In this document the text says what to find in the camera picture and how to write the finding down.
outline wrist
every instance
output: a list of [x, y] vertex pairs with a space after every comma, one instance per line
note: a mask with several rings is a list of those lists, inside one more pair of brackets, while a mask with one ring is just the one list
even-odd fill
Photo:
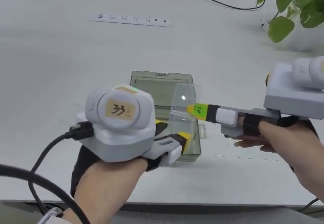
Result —
[[[147, 169], [142, 158], [127, 162], [92, 165], [81, 177], [74, 196], [91, 224], [106, 224], [128, 200], [139, 177]], [[71, 209], [64, 212], [63, 219], [80, 224]]]

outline white desk surface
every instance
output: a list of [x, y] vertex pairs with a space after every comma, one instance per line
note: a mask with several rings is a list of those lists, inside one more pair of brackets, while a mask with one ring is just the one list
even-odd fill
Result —
[[[89, 22], [98, 12], [156, 15], [174, 27]], [[276, 50], [260, 28], [260, 18], [273, 14], [272, 1], [244, 12], [206, 0], [0, 0], [0, 162], [31, 169], [92, 89], [129, 83], [133, 70], [189, 73], [204, 102], [262, 107], [274, 64], [310, 56]], [[129, 202], [302, 206], [313, 199], [283, 161], [233, 147], [217, 125], [207, 134], [195, 163], [145, 173]], [[38, 173], [69, 192], [79, 147], [60, 143]], [[24, 181], [0, 178], [0, 190], [0, 200], [33, 200]], [[58, 200], [38, 190], [44, 201]]]

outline plastic container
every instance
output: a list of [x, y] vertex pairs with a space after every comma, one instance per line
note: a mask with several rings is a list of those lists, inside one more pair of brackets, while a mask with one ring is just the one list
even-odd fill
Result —
[[193, 162], [201, 155], [198, 120], [186, 113], [186, 106], [199, 100], [199, 86], [193, 85], [192, 76], [178, 73], [133, 71], [131, 86], [152, 95], [155, 117], [168, 121], [168, 128], [158, 137], [185, 131], [193, 134], [188, 149], [178, 161]]

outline plant stem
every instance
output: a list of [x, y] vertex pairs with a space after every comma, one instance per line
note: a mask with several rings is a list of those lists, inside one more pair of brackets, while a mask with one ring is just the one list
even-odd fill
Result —
[[279, 12], [276, 13], [276, 15], [274, 15], [273, 19], [275, 19], [278, 16]]

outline electrical outlet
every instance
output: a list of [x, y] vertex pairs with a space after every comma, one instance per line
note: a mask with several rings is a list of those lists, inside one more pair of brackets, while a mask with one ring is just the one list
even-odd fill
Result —
[[158, 27], [173, 27], [168, 19], [152, 16], [133, 16], [118, 14], [96, 14], [92, 15], [89, 21], [107, 22], [107, 23], [125, 23]]

